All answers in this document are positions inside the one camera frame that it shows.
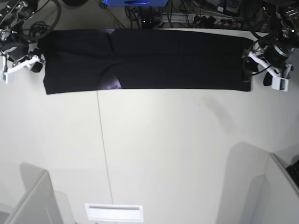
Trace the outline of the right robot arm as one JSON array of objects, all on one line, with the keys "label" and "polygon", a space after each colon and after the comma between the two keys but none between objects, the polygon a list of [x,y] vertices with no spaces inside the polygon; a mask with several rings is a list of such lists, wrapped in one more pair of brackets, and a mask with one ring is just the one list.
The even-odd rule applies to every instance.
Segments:
[{"label": "right robot arm", "polygon": [[21,37],[25,20],[31,18],[38,9],[37,0],[8,0],[0,10],[0,54],[3,56],[1,73],[8,72],[7,60],[17,65],[31,59],[30,41]]}]

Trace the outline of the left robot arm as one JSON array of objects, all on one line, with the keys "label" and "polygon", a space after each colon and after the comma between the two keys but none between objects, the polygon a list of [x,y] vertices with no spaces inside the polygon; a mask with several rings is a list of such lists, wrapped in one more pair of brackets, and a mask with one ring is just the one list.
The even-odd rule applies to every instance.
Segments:
[{"label": "left robot arm", "polygon": [[249,1],[244,0],[241,12],[256,41],[243,56],[242,68],[247,77],[265,72],[264,86],[288,91],[292,63],[287,62],[299,47],[299,2],[297,0],[263,0],[261,8],[268,15],[268,35],[259,36],[247,17]]}]

